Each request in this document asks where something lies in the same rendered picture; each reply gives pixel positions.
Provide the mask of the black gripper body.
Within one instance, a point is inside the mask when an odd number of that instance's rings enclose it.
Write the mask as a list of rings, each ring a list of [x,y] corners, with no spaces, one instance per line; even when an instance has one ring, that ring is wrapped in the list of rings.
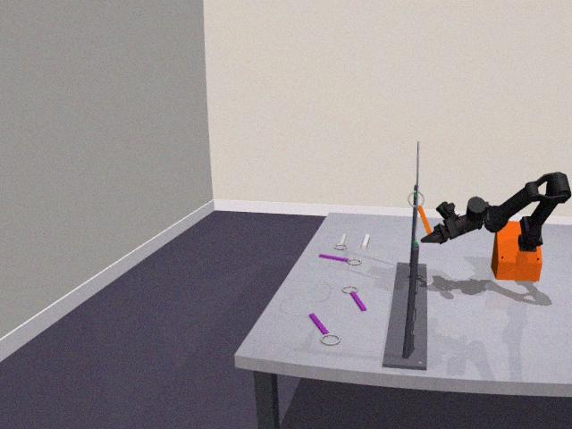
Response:
[[[446,219],[445,221],[443,221],[443,223],[445,225],[441,224],[441,226],[447,241],[449,238],[450,240],[454,240],[457,237],[469,232],[467,219],[463,215],[459,216],[455,220],[451,218]]]

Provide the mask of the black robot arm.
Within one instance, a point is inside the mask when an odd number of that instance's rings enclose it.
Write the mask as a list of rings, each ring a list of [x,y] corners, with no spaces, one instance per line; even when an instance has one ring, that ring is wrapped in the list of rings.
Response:
[[[546,194],[539,194],[539,187],[546,183]],[[537,181],[528,182],[524,188],[500,206],[490,206],[489,202],[478,196],[471,197],[467,202],[467,219],[469,232],[480,230],[484,225],[487,231],[498,232],[508,223],[509,218],[524,209],[530,203],[538,202],[531,216],[523,216],[520,222],[521,234],[518,235],[519,251],[536,252],[543,244],[542,225],[549,218],[557,204],[564,204],[571,197],[568,177],[562,172],[550,172],[541,176]],[[437,212],[446,219],[457,219],[453,203],[443,202],[436,207]],[[445,221],[443,220],[443,221]],[[521,250],[520,250],[521,249]]]

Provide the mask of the orange handle with grey tip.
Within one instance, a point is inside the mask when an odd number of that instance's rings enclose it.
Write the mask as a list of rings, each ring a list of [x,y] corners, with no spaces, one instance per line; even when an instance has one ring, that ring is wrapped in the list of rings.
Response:
[[[414,194],[414,193],[416,193],[416,191],[413,191],[413,192],[410,193],[410,195],[408,196],[408,202],[409,202],[409,204],[412,205],[413,207],[416,207],[415,205],[413,205],[413,204],[410,202],[410,197],[411,197],[412,194]],[[430,233],[431,233],[431,227],[429,226],[429,223],[428,223],[427,220],[426,220],[426,217],[425,217],[425,214],[424,214],[424,209],[423,209],[423,207],[422,207],[423,203],[425,202],[425,197],[424,197],[424,195],[423,195],[422,192],[418,191],[418,193],[423,196],[423,202],[421,203],[421,205],[418,205],[418,211],[419,211],[419,214],[421,215],[422,220],[423,220],[423,222],[424,222],[424,227],[425,227],[425,229],[426,229],[426,231],[427,231],[427,234],[430,234]]]

